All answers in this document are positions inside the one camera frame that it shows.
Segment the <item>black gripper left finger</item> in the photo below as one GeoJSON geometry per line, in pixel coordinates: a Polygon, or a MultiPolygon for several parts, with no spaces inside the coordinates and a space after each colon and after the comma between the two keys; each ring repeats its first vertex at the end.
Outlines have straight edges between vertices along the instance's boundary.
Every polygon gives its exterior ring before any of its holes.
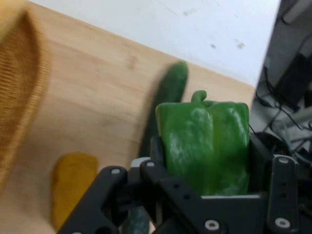
{"type": "Polygon", "coordinates": [[[137,166],[102,169],[59,232],[61,234],[118,234],[129,212],[142,208],[157,234],[204,232],[202,198],[163,165],[162,142],[152,139],[151,157],[137,166]]]}

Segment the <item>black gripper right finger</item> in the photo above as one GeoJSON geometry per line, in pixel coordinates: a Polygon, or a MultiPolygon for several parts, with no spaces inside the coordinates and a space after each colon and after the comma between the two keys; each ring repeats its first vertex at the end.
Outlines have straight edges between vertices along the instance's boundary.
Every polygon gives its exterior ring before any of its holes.
{"type": "Polygon", "coordinates": [[[266,231],[299,231],[298,188],[295,161],[274,156],[259,140],[250,135],[249,191],[263,192],[266,231]]]}

